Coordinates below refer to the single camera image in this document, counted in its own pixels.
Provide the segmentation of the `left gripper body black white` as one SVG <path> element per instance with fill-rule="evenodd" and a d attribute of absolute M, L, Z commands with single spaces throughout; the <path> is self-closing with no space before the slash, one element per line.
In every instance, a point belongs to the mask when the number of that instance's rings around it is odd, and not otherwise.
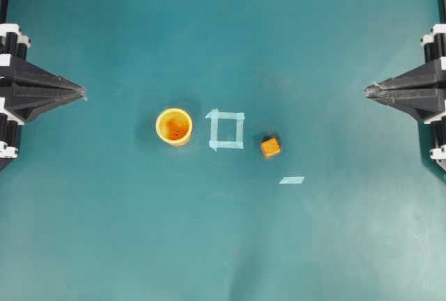
<path fill-rule="evenodd" d="M 21 134 L 24 122 L 6 109 L 7 88 L 12 87 L 12 79 L 6 77 L 12 58 L 26 58 L 31 41 L 22 33 L 18 24 L 1 24 L 1 170 L 3 171 L 20 151 Z"/>

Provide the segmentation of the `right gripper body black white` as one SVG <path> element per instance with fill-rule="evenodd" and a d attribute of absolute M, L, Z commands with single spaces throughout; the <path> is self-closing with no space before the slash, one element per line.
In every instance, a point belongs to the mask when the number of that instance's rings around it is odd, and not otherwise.
<path fill-rule="evenodd" d="M 433 61 L 439 69 L 434 88 L 440 91 L 440 111 L 424 120 L 424 124 L 431 130 L 430 158 L 445 170 L 445 24 L 434 24 L 431 33 L 424 35 L 420 44 L 424 48 L 425 62 Z"/>

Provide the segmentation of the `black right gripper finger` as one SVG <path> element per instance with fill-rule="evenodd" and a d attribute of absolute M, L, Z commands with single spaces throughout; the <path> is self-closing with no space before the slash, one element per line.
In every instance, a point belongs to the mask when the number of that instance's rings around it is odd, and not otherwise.
<path fill-rule="evenodd" d="M 366 88 L 367 99 L 393 107 L 417 121 L 430 121 L 445 112 L 445 89 L 393 89 Z"/>
<path fill-rule="evenodd" d="M 366 96 L 384 91 L 421 88 L 445 88 L 445 57 L 442 56 L 397 77 L 375 82 L 364 90 Z"/>

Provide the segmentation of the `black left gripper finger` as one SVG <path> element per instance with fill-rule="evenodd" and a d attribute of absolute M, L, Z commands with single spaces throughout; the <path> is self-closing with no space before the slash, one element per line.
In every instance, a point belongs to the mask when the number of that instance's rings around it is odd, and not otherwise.
<path fill-rule="evenodd" d="M 1 87 L 5 111 L 23 123 L 34 121 L 39 115 L 54 108 L 82 99 L 84 89 Z"/>
<path fill-rule="evenodd" d="M 53 75 L 24 59 L 12 55 L 1 55 L 1 76 L 11 78 L 16 83 L 84 92 L 83 87 L 62 76 Z"/>

